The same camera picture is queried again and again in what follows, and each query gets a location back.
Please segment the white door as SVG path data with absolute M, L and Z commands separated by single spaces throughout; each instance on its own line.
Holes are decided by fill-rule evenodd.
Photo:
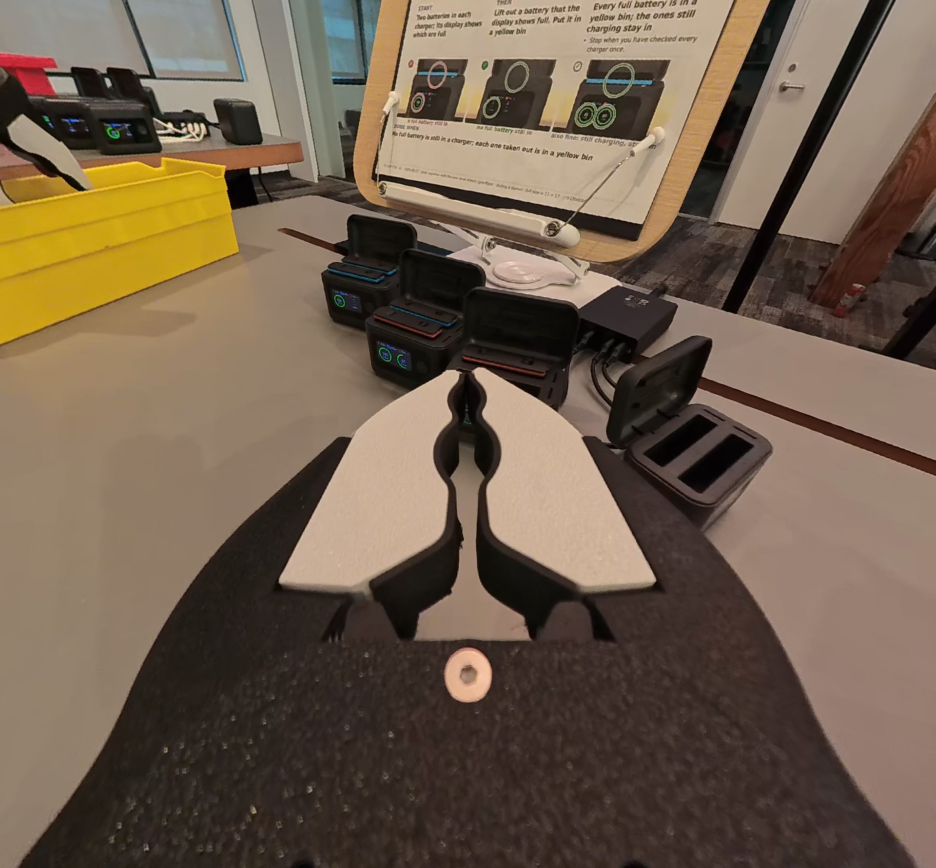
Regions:
M 711 221 L 760 226 L 868 1 L 794 1 Z

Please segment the black power hub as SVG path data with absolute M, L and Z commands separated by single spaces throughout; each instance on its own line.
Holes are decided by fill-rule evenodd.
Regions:
M 668 330 L 676 312 L 676 303 L 655 292 L 613 287 L 579 310 L 577 347 L 607 347 L 610 359 L 632 363 Z

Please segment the red plastic bin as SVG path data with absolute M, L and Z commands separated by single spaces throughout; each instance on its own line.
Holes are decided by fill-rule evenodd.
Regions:
M 8 73 L 17 77 L 28 94 L 45 97 L 56 95 L 48 75 L 49 71 L 58 71 L 54 58 L 1 53 L 0 65 Z

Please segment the wooden post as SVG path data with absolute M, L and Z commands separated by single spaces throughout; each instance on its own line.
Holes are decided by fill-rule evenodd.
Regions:
M 935 189 L 935 100 L 931 99 L 809 300 L 835 310 L 855 285 L 877 281 L 923 215 Z

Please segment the black cube charger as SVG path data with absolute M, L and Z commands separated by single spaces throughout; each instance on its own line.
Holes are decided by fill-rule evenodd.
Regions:
M 217 98 L 214 111 L 218 128 L 226 142 L 234 146 L 260 146 L 264 136 L 258 113 L 252 102 L 235 98 Z

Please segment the instruction sheet on wooden stand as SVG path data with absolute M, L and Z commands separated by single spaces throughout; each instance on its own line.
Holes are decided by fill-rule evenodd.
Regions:
M 466 206 L 420 189 L 387 192 L 377 180 L 383 129 L 399 101 L 392 91 L 409 0 L 382 0 L 370 73 L 357 135 L 354 170 L 364 197 L 380 206 L 395 207 L 421 218 L 445 222 L 470 231 L 469 240 L 483 245 L 510 241 L 544 251 L 579 276 L 589 261 L 609 263 L 649 250 L 669 231 L 703 153 L 712 138 L 725 102 L 741 71 L 745 55 L 764 17 L 769 0 L 736 0 L 712 57 L 696 102 L 667 167 L 648 219 L 634 240 L 581 231 L 570 223 L 545 222 L 542 216 L 518 211 Z

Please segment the black battery charging case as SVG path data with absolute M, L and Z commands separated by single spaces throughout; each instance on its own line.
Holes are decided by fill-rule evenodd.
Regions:
M 412 335 L 366 320 L 370 365 L 383 380 L 412 389 L 444 373 L 462 353 L 463 313 L 466 296 L 486 284 L 480 266 L 419 250 L 405 251 L 399 274 L 400 295 L 395 300 L 414 301 L 462 314 L 462 320 L 435 339 Z M 397 312 L 389 307 L 376 313 Z
M 155 117 L 161 110 L 152 89 L 131 69 L 109 67 L 111 97 L 88 102 L 91 132 L 99 152 L 107 155 L 161 152 Z
M 445 373 L 464 378 L 457 402 L 462 430 L 474 441 L 474 453 L 491 451 L 488 423 L 498 408 L 509 424 L 534 426 L 528 444 L 549 444 L 559 430 L 580 439 L 580 432 L 560 414 L 566 400 L 569 367 L 577 344 L 579 311 L 571 303 L 535 295 L 477 288 L 465 298 L 464 351 L 532 359 L 549 365 L 542 380 L 474 365 L 455 358 Z
M 414 249 L 417 241 L 413 225 L 364 214 L 349 216 L 346 231 L 350 253 L 342 260 L 345 257 L 379 260 L 396 264 L 399 269 L 402 255 L 405 251 Z M 339 265 L 341 261 L 330 265 Z M 375 286 L 334 277 L 327 269 L 324 270 L 321 278 L 331 320 L 335 324 L 363 330 L 366 320 L 377 309 L 388 307 L 399 297 L 399 269 L 389 282 Z
M 690 336 L 623 372 L 606 428 L 624 460 L 702 530 L 773 453 L 754 430 L 693 402 L 711 348 L 710 338 Z
M 111 89 L 96 68 L 73 66 L 71 75 L 77 93 L 58 98 L 60 136 L 69 149 L 98 149 L 96 115 L 103 111 L 105 102 L 112 100 Z
M 49 95 L 27 94 L 27 100 L 35 111 L 33 120 L 57 141 L 67 146 L 68 136 L 62 123 L 64 99 Z

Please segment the black metal pole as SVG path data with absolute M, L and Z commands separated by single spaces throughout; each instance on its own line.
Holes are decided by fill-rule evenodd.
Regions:
M 738 313 L 897 0 L 868 0 L 721 309 Z

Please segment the yellow plastic bin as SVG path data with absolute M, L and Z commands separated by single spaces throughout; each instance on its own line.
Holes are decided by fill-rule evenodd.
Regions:
M 226 169 L 212 169 L 163 159 L 160 177 L 89 192 L 24 179 L 29 201 L 1 208 L 2 345 L 236 255 Z

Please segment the wood-edged side table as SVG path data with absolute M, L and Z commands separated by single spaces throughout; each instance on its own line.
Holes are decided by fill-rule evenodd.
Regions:
M 96 149 L 67 149 L 66 152 L 76 158 L 95 187 L 101 185 L 103 188 L 158 178 L 163 159 L 206 162 L 213 165 L 211 174 L 216 174 L 220 167 L 225 167 L 228 172 L 237 172 L 301 163 L 305 159 L 300 142 L 274 135 L 263 135 L 263 142 L 252 146 L 232 145 L 215 134 L 200 142 L 170 142 L 163 146 L 161 152 L 139 152 L 123 148 L 118 149 L 115 155 Z

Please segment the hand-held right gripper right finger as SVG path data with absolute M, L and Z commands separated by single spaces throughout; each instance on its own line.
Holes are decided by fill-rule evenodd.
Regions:
M 564 417 L 518 386 L 472 373 L 474 460 L 482 473 L 476 563 L 485 591 L 520 615 L 532 640 L 560 605 L 597 621 L 595 600 L 651 590 L 649 559 L 589 444 Z

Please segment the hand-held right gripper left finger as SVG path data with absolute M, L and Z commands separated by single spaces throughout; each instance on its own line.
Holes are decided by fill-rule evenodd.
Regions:
M 400 638 L 447 597 L 462 531 L 451 476 L 459 464 L 465 376 L 404 394 L 348 442 L 279 585 L 380 604 Z

